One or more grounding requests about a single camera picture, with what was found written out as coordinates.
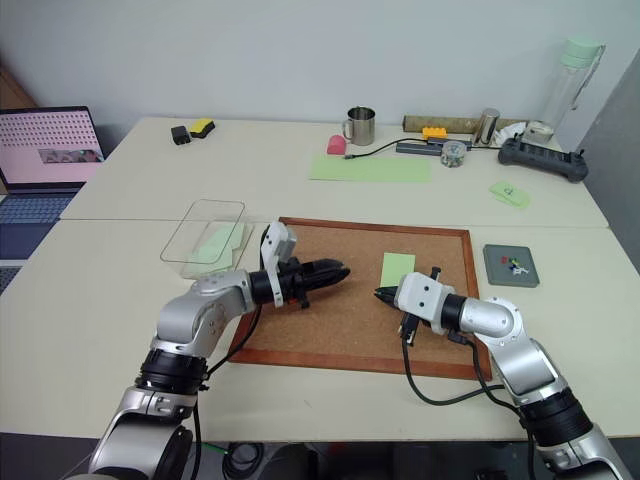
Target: clear bottle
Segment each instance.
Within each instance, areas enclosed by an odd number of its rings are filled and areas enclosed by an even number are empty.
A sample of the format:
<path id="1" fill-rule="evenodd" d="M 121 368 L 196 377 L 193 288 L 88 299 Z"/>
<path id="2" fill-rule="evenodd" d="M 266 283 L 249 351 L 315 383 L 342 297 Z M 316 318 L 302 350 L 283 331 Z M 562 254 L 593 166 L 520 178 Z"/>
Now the clear bottle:
<path id="1" fill-rule="evenodd" d="M 567 111 L 576 108 L 578 96 L 598 68 L 604 49 L 604 45 L 589 40 L 567 39 L 544 107 L 527 124 L 523 137 L 526 142 L 548 143 Z"/>

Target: yellow sponge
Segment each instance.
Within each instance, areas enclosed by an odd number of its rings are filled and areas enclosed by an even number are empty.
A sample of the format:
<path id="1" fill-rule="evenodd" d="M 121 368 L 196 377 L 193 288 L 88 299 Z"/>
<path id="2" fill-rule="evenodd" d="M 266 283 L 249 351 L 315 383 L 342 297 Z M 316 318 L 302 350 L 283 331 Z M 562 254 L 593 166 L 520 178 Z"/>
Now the yellow sponge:
<path id="1" fill-rule="evenodd" d="M 447 129 L 443 127 L 424 127 L 422 138 L 428 140 L 429 137 L 447 138 Z"/>
<path id="2" fill-rule="evenodd" d="M 195 138 L 204 138 L 209 135 L 209 132 L 215 128 L 213 119 L 211 118 L 199 118 L 190 127 L 189 133 Z"/>

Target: laptop screen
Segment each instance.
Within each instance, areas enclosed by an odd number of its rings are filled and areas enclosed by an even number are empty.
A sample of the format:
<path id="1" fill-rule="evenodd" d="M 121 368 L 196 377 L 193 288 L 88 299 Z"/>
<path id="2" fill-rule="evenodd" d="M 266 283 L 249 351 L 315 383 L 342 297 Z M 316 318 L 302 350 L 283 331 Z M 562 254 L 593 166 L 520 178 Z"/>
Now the laptop screen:
<path id="1" fill-rule="evenodd" d="M 0 111 L 7 189 L 80 188 L 104 161 L 86 107 Z"/>

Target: clear plastic container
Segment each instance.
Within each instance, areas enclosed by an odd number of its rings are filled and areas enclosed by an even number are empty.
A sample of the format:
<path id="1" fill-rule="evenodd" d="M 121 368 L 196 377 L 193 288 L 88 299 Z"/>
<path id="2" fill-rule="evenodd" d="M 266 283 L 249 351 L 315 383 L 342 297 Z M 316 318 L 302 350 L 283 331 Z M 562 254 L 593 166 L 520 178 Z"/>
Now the clear plastic container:
<path id="1" fill-rule="evenodd" d="M 186 279 L 234 270 L 253 232 L 243 221 L 244 209 L 242 202 L 193 202 L 160 258 Z"/>
<path id="2" fill-rule="evenodd" d="M 568 39 L 553 74 L 552 88 L 544 107 L 527 125 L 524 140 L 546 144 L 598 68 L 605 46 L 585 39 Z"/>
<path id="3" fill-rule="evenodd" d="M 467 146 L 462 142 L 451 140 L 442 145 L 442 153 L 440 154 L 440 163 L 445 167 L 459 167 L 464 161 L 467 154 Z"/>

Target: black cord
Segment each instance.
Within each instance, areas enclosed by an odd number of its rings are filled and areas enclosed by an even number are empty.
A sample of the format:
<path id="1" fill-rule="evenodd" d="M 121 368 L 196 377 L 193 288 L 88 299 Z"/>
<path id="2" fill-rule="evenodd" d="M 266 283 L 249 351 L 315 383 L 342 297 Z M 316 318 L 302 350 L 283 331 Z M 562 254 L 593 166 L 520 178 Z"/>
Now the black cord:
<path id="1" fill-rule="evenodd" d="M 222 358 L 222 360 L 220 360 L 213 367 L 207 370 L 207 378 L 209 378 L 213 372 L 215 372 L 222 365 L 224 365 L 231 357 L 233 357 L 236 353 L 242 350 L 242 347 L 244 347 L 244 344 L 247 343 L 247 340 L 249 340 L 249 337 L 251 337 L 256 327 L 258 326 L 258 320 L 260 320 L 261 313 L 262 313 L 262 305 L 258 305 L 255 313 L 253 314 L 253 318 L 251 319 L 251 326 L 249 327 L 249 331 L 247 332 L 247 334 L 243 337 L 242 340 L 240 340 L 240 343 L 238 343 L 235 347 L 233 347 L 233 350 L 229 351 L 229 353 L 227 353 Z"/>
<path id="2" fill-rule="evenodd" d="M 503 402 L 502 400 L 496 398 L 493 393 L 491 393 L 490 389 L 487 388 L 487 384 L 484 381 L 484 376 L 482 375 L 482 370 L 480 369 L 480 360 L 478 358 L 478 347 L 476 347 L 475 343 L 468 341 L 469 346 L 473 350 L 473 369 L 476 371 L 476 377 L 478 377 L 478 381 L 480 385 L 482 385 L 482 389 L 486 393 L 487 397 L 495 403 L 496 405 L 500 405 L 501 407 L 508 408 L 513 413 L 515 413 L 518 418 L 522 418 L 520 411 L 513 405 L 507 402 Z M 533 435 L 525 427 L 527 431 L 527 470 L 529 473 L 529 480 L 536 480 L 536 473 L 533 467 L 533 455 L 534 455 L 534 443 L 533 443 Z"/>
<path id="3" fill-rule="evenodd" d="M 253 448 L 254 455 L 248 460 L 237 460 L 234 454 L 241 447 Z M 262 443 L 230 443 L 227 454 L 222 459 L 222 475 L 225 479 L 243 480 L 253 475 L 264 458 L 264 445 Z"/>
<path id="4" fill-rule="evenodd" d="M 262 242 L 264 242 L 264 238 L 267 236 L 267 230 L 269 230 L 269 227 L 265 228 L 264 231 L 262 232 L 262 235 L 260 236 L 260 245 L 262 245 Z M 258 257 L 259 257 L 259 260 L 260 260 L 260 270 L 263 270 L 264 269 L 264 260 L 262 259 L 262 253 L 259 253 Z M 244 338 L 242 340 L 240 340 L 240 343 L 238 343 L 238 345 L 236 345 L 233 348 L 233 350 L 228 352 L 222 358 L 222 360 L 220 360 L 213 367 L 211 367 L 209 370 L 207 370 L 207 380 L 209 379 L 209 377 L 211 377 L 211 374 L 213 372 L 215 372 L 222 365 L 224 365 L 231 357 L 233 357 L 236 353 L 238 353 L 242 349 L 242 347 L 244 347 L 244 344 L 247 343 L 247 340 L 249 340 L 249 337 L 251 337 L 251 335 L 255 331 L 256 327 L 258 326 L 258 320 L 260 320 L 260 314 L 261 313 L 262 313 L 262 305 L 258 305 L 257 308 L 256 308 L 255 313 L 253 314 L 253 318 L 251 319 L 251 325 L 249 326 L 249 331 L 247 332 L 247 334 L 244 336 Z"/>
<path id="5" fill-rule="evenodd" d="M 467 345 L 470 346 L 471 349 L 473 350 L 473 369 L 476 372 L 476 377 L 478 377 L 478 381 L 480 382 L 480 385 L 482 386 L 482 390 L 484 391 L 484 393 L 487 395 L 487 397 L 489 397 L 489 400 L 491 400 L 493 403 L 495 403 L 496 405 L 500 405 L 501 407 L 508 408 L 513 413 L 515 413 L 518 416 L 518 418 L 520 418 L 520 411 L 516 407 L 514 407 L 510 403 L 500 400 L 499 398 L 496 398 L 496 396 L 493 395 L 493 393 L 491 393 L 491 390 L 489 389 L 489 387 L 487 387 L 487 382 L 485 382 L 484 380 L 484 375 L 482 375 L 482 370 L 480 369 L 480 359 L 478 358 L 478 347 L 476 347 L 476 344 L 470 340 L 467 340 L 467 342 L 468 342 Z"/>
<path id="6" fill-rule="evenodd" d="M 202 432 L 200 431 L 200 414 L 198 413 L 198 401 L 193 406 L 193 423 L 196 429 L 196 458 L 193 461 L 193 470 L 191 470 L 191 480 L 198 478 L 200 470 L 200 457 L 202 456 Z"/>
<path id="7" fill-rule="evenodd" d="M 400 142 L 404 142 L 404 141 L 409 141 L 409 140 L 413 140 L 415 142 L 424 142 L 424 143 L 428 143 L 428 140 L 425 140 L 423 138 L 413 138 L 413 137 L 409 137 L 409 138 L 401 138 L 399 140 L 394 140 L 393 142 L 389 142 L 386 145 L 381 146 L 380 148 L 376 148 L 374 151 L 369 152 L 369 153 L 361 153 L 359 155 L 354 155 L 354 154 L 348 154 L 345 155 L 344 158 L 346 158 L 347 160 L 350 160 L 352 158 L 360 158 L 360 157 L 368 157 L 369 155 L 373 155 L 374 153 L 378 153 L 380 150 L 384 150 L 385 148 L 390 147 L 391 145 L 395 145 L 396 143 L 400 143 Z"/>
<path id="8" fill-rule="evenodd" d="M 527 471 L 529 472 L 529 480 L 536 480 L 536 469 L 533 466 L 534 448 L 533 435 L 527 430 Z"/>
<path id="9" fill-rule="evenodd" d="M 468 398 L 472 398 L 475 397 L 476 395 L 480 395 L 482 393 L 484 393 L 485 395 L 487 395 L 487 397 L 489 397 L 489 400 L 491 400 L 493 403 L 495 403 L 496 405 L 500 405 L 501 407 L 507 408 L 509 410 L 511 410 L 513 413 L 515 413 L 518 418 L 520 418 L 520 411 L 513 405 L 511 405 L 510 403 L 504 402 L 502 400 L 500 400 L 499 398 L 496 398 L 495 395 L 493 395 L 492 391 L 493 390 L 503 390 L 504 386 L 502 385 L 491 385 L 488 386 L 487 382 L 484 379 L 484 375 L 482 375 L 482 370 L 480 369 L 480 359 L 478 357 L 478 347 L 476 347 L 475 343 L 473 343 L 471 340 L 469 340 L 468 338 L 458 334 L 457 332 L 453 332 L 450 331 L 449 335 L 448 335 L 449 340 L 451 340 L 452 342 L 461 344 L 461 345 L 467 345 L 468 347 L 471 348 L 472 352 L 473 352 L 473 369 L 476 373 L 476 377 L 478 378 L 478 382 L 480 382 L 480 385 L 482 388 L 478 389 L 478 390 L 474 390 L 473 392 L 469 392 L 465 395 L 461 395 L 459 397 L 455 397 L 455 398 L 451 398 L 449 400 L 433 400 L 429 397 L 426 397 L 416 386 L 416 384 L 413 381 L 413 377 L 411 375 L 411 365 L 409 363 L 409 350 L 407 347 L 407 343 L 406 340 L 403 339 L 402 340 L 402 356 L 404 358 L 404 371 L 407 375 L 407 380 L 409 381 L 409 385 L 411 386 L 411 389 L 415 392 L 415 394 L 424 402 L 428 403 L 429 405 L 436 405 L 436 406 L 442 406 L 442 405 L 452 405 L 454 403 L 458 403 L 461 402 L 463 400 L 466 400 Z M 533 460 L 534 460 L 534 443 L 533 443 L 533 435 L 531 434 L 531 432 L 529 432 L 529 430 L 527 430 L 527 470 L 529 473 L 529 480 L 536 480 L 536 475 L 535 475 L 535 471 L 534 471 L 534 467 L 533 467 Z"/>
<path id="10" fill-rule="evenodd" d="M 484 388 L 479 388 L 478 390 L 474 390 L 473 392 L 465 393 L 464 395 L 450 398 L 448 400 L 434 400 L 432 398 L 429 398 L 418 389 L 415 382 L 413 381 L 413 375 L 411 375 L 411 363 L 409 362 L 409 350 L 407 347 L 407 342 L 404 339 L 402 340 L 402 357 L 404 358 L 404 372 L 407 376 L 407 380 L 409 381 L 409 385 L 411 386 L 411 389 L 420 398 L 420 400 L 422 400 L 425 403 L 428 403 L 429 405 L 435 405 L 435 406 L 453 405 L 454 403 L 462 402 L 463 400 L 467 400 L 468 398 L 473 398 L 477 395 L 482 395 L 483 393 L 485 393 Z M 503 390 L 504 386 L 492 385 L 490 387 L 487 387 L 487 389 L 489 390 L 489 393 L 491 393 L 491 390 Z"/>

